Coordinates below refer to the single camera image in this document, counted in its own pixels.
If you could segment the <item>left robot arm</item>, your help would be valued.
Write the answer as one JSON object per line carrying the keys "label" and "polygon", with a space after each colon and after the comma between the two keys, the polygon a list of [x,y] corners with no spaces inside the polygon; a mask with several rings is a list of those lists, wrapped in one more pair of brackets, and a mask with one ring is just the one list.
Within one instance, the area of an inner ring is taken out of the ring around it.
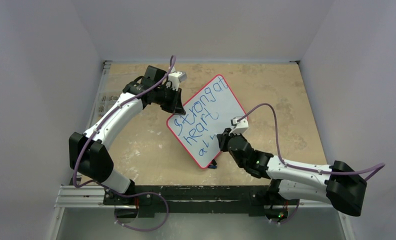
{"label": "left robot arm", "polygon": [[180,83],[186,79],[187,74],[173,66],[165,71],[149,65],[144,75],[123,88],[116,103],[97,123],[69,137],[69,166],[74,173],[122,195],[134,195],[134,181],[115,169],[109,149],[121,130],[148,105],[156,104],[167,113],[185,115]]}

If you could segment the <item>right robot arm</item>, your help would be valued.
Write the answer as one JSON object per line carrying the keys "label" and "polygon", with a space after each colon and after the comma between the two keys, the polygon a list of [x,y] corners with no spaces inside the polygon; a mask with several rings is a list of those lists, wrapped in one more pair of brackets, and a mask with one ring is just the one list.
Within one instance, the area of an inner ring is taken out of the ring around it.
{"label": "right robot arm", "polygon": [[327,203],[353,217],[362,214],[367,181],[347,163],[336,160],[332,165],[311,165],[281,160],[278,155],[254,149],[243,135],[229,131],[217,134],[219,149],[228,152],[251,176],[269,179],[271,197]]}

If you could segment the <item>pink framed whiteboard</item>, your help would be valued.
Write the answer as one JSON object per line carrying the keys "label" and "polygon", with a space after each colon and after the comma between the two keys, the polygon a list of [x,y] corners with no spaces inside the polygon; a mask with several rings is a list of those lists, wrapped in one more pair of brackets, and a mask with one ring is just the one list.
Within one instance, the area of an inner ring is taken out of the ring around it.
{"label": "pink framed whiteboard", "polygon": [[246,111],[221,74],[213,77],[186,103],[184,115],[171,115],[166,125],[196,164],[207,168],[220,154],[216,135]]}

